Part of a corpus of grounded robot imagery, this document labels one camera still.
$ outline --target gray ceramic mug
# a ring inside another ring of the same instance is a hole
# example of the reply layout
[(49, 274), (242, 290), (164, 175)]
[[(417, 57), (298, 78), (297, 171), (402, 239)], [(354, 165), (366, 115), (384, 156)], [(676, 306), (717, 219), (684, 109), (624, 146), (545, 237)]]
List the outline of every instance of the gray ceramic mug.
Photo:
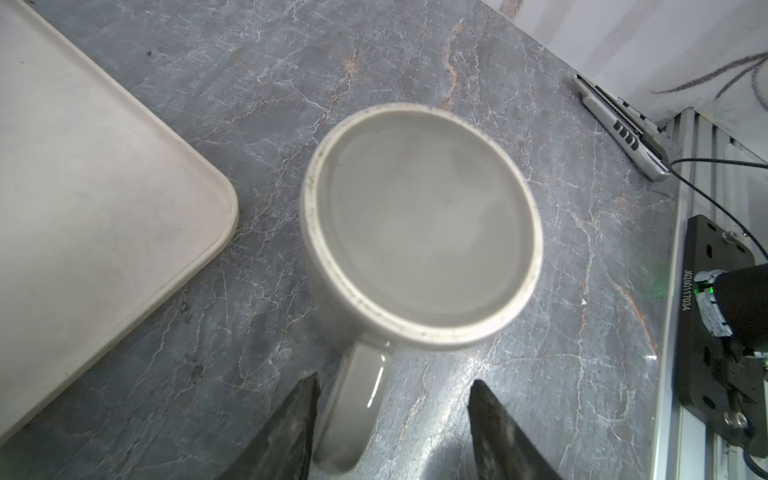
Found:
[(541, 269), (541, 221), (509, 156), (448, 112), (384, 104), (334, 127), (300, 219), (319, 325), (344, 353), (315, 462), (365, 451), (400, 346), (452, 350), (509, 324)]

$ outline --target upside-down mug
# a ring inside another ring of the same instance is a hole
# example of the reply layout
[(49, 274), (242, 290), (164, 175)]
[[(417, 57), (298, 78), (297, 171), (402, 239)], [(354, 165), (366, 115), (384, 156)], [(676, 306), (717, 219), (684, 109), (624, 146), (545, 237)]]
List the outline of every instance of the upside-down mug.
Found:
[(541, 269), (541, 221), (501, 147), (417, 104), (336, 125), (304, 177), (300, 221), (317, 320), (344, 354), (314, 460), (344, 472), (368, 445), (400, 346), (461, 349), (520, 313)]

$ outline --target gray marble surface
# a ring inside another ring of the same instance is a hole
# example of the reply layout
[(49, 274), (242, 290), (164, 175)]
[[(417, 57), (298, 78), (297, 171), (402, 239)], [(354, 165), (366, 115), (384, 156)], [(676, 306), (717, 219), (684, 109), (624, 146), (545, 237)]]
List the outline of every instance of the gray marble surface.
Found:
[(33, 6), (232, 180), (240, 225), (0, 449), (3, 478), (213, 478), (299, 378), (320, 373), (324, 404), (339, 356), (313, 323), (300, 182), (334, 124), (387, 101), (454, 111), (512, 155), (541, 211), (545, 263), (491, 341), (396, 359), (348, 478), (473, 478), (475, 378), (564, 478), (647, 476), (674, 184), (635, 170), (562, 61), (477, 0)]

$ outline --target black speck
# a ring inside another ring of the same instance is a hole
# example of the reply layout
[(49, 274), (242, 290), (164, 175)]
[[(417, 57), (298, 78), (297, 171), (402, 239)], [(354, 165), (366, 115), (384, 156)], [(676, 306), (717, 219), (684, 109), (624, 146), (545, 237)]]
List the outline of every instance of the black speck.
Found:
[(190, 375), (190, 378), (194, 381), (197, 381), (198, 379), (203, 377), (203, 364), (198, 363), (194, 366), (194, 370), (192, 370), (192, 375)]

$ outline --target black cable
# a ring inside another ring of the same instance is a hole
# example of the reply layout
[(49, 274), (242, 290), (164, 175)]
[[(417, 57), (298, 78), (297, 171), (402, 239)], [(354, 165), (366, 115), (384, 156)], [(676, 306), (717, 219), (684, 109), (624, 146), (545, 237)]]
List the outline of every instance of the black cable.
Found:
[(717, 202), (716, 202), (716, 201), (715, 201), (715, 200), (714, 200), (712, 197), (710, 197), (709, 195), (705, 194), (703, 191), (699, 190), (699, 189), (698, 189), (698, 188), (697, 188), (695, 185), (693, 185), (691, 182), (689, 182), (688, 180), (684, 179), (682, 175), (680, 175), (679, 173), (677, 173), (677, 172), (676, 172), (676, 171), (675, 171), (675, 170), (672, 168), (672, 167), (673, 167), (675, 164), (682, 164), (683, 162), (706, 162), (706, 163), (709, 163), (709, 164), (741, 165), (741, 166), (743, 166), (743, 167), (757, 167), (757, 168), (768, 168), (768, 165), (765, 165), (765, 164), (755, 164), (755, 163), (752, 163), (752, 162), (742, 162), (742, 161), (735, 161), (735, 160), (718, 160), (718, 159), (714, 159), (714, 158), (681, 158), (680, 160), (675, 160), (674, 162), (671, 162), (671, 163), (670, 163), (670, 172), (672, 172), (672, 174), (673, 174), (675, 177), (677, 177), (677, 179), (678, 179), (679, 181), (683, 182), (683, 183), (684, 183), (684, 184), (686, 184), (688, 187), (691, 187), (691, 188), (693, 188), (693, 189), (694, 189), (694, 191), (695, 191), (696, 193), (698, 193), (698, 194), (699, 194), (699, 195), (701, 195), (702, 197), (704, 197), (704, 198), (706, 198), (707, 200), (709, 200), (710, 202), (712, 202), (712, 204), (713, 204), (715, 207), (717, 207), (717, 208), (721, 209), (721, 210), (723, 211), (723, 213), (724, 213), (724, 214), (726, 214), (726, 215), (727, 215), (727, 216), (728, 216), (728, 217), (729, 217), (731, 220), (733, 220), (733, 221), (736, 223), (736, 225), (738, 225), (738, 226), (739, 226), (739, 228), (740, 228), (740, 229), (741, 229), (741, 230), (742, 230), (742, 231), (743, 231), (743, 232), (744, 232), (744, 233), (745, 233), (745, 234), (746, 234), (746, 235), (747, 235), (747, 236), (748, 236), (750, 239), (752, 239), (752, 241), (755, 243), (755, 246), (758, 248), (758, 250), (760, 250), (760, 252), (763, 254), (763, 256), (764, 256), (764, 257), (766, 257), (766, 260), (768, 260), (768, 252), (766, 252), (766, 250), (763, 248), (763, 245), (761, 245), (761, 244), (760, 244), (760, 242), (759, 242), (759, 241), (757, 241), (757, 238), (755, 238), (755, 236), (754, 236), (754, 235), (752, 235), (752, 232), (750, 232), (750, 231), (749, 231), (749, 229), (747, 229), (747, 228), (746, 228), (746, 227), (745, 227), (745, 226), (744, 226), (744, 225), (743, 225), (741, 222), (739, 222), (739, 221), (738, 221), (738, 219), (737, 219), (736, 217), (734, 217), (734, 216), (731, 214), (731, 212), (729, 212), (729, 211), (728, 211), (728, 210), (726, 210), (726, 209), (725, 209), (725, 208), (724, 208), (722, 205), (720, 205), (719, 203), (717, 203)]
[(744, 449), (744, 463), (746, 463), (746, 466), (752, 470), (753, 474), (768, 480), (768, 472), (763, 470), (757, 463), (755, 463), (755, 461), (752, 459), (752, 456), (746, 452), (746, 448)]

